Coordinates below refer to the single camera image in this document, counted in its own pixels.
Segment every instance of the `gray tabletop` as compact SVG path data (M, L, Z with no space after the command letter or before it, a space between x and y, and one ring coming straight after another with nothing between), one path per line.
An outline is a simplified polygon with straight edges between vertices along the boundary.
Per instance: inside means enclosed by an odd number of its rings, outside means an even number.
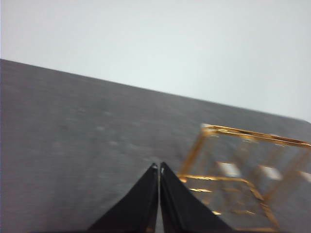
M306 121L6 60L1 123L4 233L87 228L152 162L178 170L201 123L311 141ZM309 232L308 190L276 210L282 229Z

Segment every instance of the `white background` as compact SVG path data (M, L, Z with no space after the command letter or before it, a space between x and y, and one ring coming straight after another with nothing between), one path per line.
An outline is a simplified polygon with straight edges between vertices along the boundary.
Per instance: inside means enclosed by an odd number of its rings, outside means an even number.
M2 0L1 57L311 122L310 0Z

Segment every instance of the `gold metal frame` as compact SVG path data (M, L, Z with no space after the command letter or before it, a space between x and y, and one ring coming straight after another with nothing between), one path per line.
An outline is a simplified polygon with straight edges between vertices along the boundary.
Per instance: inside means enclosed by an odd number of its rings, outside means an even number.
M225 135L232 135L241 137L248 140L261 140L261 141L269 141L274 142L279 145L289 145L295 146L300 148L306 148L306 152L298 156L298 158L294 158L294 161L288 165L286 168L286 174L284 175L284 179L278 182L268 193L262 196L256 187L249 181L243 178L230 178L230 177L223 177L223 176L198 176L198 175L191 175L189 174L190 167L194 163L198 152L203 146L205 138L210 135L215 134L225 134ZM260 206L262 207L265 215L269 219L271 223L270 228L249 228L249 229L238 229L238 230L249 230L249 231L262 231L262 232L276 232L279 229L278 222L275 216L272 214L269 206L266 204L268 200L271 199L273 194L276 190L283 184L287 178L290 178L294 175L295 170L299 167L308 157L309 153L311 152L311 144L305 141L300 141L291 138L280 137L277 135L272 134L265 134L265 133L258 133L253 131L235 129L225 126L219 125L208 125L204 124L201 128L200 134L198 135L193 147L191 148L190 152L188 153L185 161L183 162L181 169L179 171L178 177L181 181L187 182L187 179L199 179L199 180L210 180L210 181L240 181L244 182L248 185L250 191L253 195L259 200ZM212 192L211 190L207 189L198 189L199 192Z

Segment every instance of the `white wall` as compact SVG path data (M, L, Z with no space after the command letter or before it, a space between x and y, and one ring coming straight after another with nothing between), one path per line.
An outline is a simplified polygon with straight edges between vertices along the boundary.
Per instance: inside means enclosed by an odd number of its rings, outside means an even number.
M311 121L310 0L2 0L1 57Z

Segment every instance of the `gray table surface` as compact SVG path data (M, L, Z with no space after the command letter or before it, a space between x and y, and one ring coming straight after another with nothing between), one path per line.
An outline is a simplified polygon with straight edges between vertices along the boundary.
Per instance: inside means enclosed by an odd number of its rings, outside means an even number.
M1 232L87 228L152 162L177 171L201 123L311 141L303 120L1 60ZM308 191L282 229L309 232Z

